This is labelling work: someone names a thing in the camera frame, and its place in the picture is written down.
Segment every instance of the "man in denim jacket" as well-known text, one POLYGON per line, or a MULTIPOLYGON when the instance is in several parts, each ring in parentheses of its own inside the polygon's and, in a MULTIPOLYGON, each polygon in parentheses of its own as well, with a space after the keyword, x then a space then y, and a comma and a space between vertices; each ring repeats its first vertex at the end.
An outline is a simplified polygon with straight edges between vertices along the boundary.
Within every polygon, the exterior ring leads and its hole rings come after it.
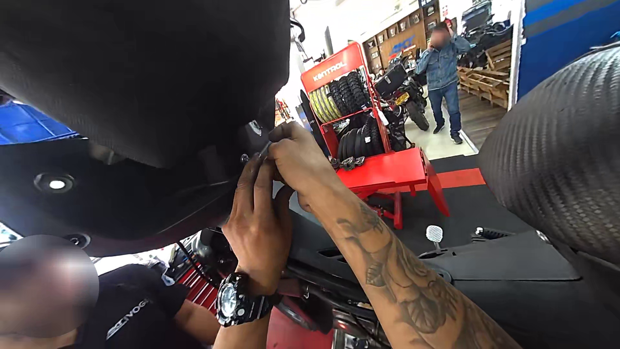
POLYGON ((437 124, 433 133, 439 133, 445 125, 441 111, 441 100, 445 97, 450 115, 450 137, 456 144, 463 142, 459 136, 461 112, 456 90, 459 79, 456 75, 456 55, 467 51, 469 42, 454 34, 446 23, 441 22, 433 28, 428 50, 422 53, 416 67, 418 74, 427 72, 428 99, 437 124))

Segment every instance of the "sneaker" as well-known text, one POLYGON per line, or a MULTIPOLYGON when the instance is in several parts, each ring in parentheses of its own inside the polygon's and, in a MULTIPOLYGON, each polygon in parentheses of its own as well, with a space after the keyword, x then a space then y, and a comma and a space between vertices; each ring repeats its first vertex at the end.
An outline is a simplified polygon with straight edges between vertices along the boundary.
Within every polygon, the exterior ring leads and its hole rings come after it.
POLYGON ((452 137, 452 142, 454 142, 454 144, 463 143, 463 140, 461 139, 461 136, 459 135, 451 135, 450 137, 452 137))
POLYGON ((439 131, 443 130, 443 127, 444 127, 445 125, 446 125, 446 124, 443 124, 443 125, 437 125, 437 127, 435 127, 435 129, 434 129, 434 131, 433 131, 433 135, 436 135, 436 134, 438 134, 438 133, 439 133, 439 131))

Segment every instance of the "watch face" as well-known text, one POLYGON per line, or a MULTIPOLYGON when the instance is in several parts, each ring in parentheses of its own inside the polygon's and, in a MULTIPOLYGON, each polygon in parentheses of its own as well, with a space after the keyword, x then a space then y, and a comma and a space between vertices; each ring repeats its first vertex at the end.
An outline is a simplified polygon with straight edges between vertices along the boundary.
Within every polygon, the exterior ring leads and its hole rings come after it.
POLYGON ((233 315, 234 309, 237 306, 237 292, 232 284, 224 285, 219 304, 224 316, 230 317, 233 315))

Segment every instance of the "license plate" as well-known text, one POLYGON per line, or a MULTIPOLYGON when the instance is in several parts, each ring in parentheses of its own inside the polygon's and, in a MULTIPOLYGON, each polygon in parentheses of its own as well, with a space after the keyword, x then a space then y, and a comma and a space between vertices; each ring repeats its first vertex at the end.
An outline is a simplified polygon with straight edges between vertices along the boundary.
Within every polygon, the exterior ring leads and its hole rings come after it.
POLYGON ((401 104, 405 103, 408 99, 409 99, 409 92, 405 92, 396 99, 396 105, 400 106, 401 104))

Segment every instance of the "black watch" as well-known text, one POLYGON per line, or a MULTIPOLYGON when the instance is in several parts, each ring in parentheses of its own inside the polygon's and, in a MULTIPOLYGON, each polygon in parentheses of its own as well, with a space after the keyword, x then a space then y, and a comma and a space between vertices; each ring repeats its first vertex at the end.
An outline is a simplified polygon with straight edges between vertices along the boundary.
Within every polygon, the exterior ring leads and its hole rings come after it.
POLYGON ((279 294, 250 296, 247 290, 249 278, 243 273, 233 273, 219 285, 216 307, 218 322, 223 327, 241 325, 265 317, 282 299, 279 294))

